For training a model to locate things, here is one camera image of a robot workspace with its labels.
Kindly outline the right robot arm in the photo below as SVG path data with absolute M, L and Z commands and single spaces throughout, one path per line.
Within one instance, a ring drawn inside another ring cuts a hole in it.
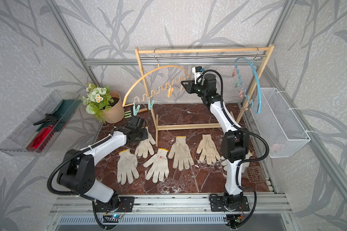
M 215 70 L 204 70 L 201 66 L 194 67 L 194 80 L 183 80 L 181 85 L 187 93 L 196 94 L 205 106 L 217 119 L 223 133 L 221 152 L 226 159 L 227 181 L 225 184 L 224 201 L 230 204 L 240 203 L 243 200 L 243 191 L 246 188 L 241 184 L 241 168 L 243 164 L 258 162 L 266 159 L 270 147 L 261 136 L 243 129 L 230 115 L 224 99 L 224 83 L 222 76 Z M 246 159 L 249 151 L 249 137 L 259 139 L 265 146 L 265 153 L 257 159 Z

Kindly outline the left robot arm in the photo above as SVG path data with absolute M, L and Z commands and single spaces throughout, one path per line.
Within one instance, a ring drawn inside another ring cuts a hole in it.
M 63 162 L 48 178 L 49 192 L 57 195 L 79 195 L 113 208 L 118 207 L 118 193 L 96 180 L 94 167 L 114 150 L 129 143 L 146 140 L 148 133 L 145 124 L 143 118 L 132 116 L 100 141 L 81 150 L 68 150 Z

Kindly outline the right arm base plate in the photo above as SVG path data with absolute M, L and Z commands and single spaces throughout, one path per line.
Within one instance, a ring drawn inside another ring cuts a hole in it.
M 249 212 L 249 202 L 243 192 L 237 195 L 223 195 L 210 194 L 209 201 L 212 212 Z

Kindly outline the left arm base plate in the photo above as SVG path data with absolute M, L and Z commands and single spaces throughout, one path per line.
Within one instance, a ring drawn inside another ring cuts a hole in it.
M 107 203 L 96 200 L 95 211 L 96 213 L 106 213 L 108 211 L 129 213 L 133 210 L 134 202 L 135 198 L 133 196 L 114 197 Z

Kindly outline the white glove red spot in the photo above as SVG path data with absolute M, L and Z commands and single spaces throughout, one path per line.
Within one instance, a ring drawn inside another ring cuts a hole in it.
M 143 167 L 149 167 L 149 171 L 146 174 L 146 180 L 152 179 L 153 183 L 162 182 L 169 176 L 167 149 L 159 148 L 157 154 L 154 154 L 147 162 L 143 164 Z

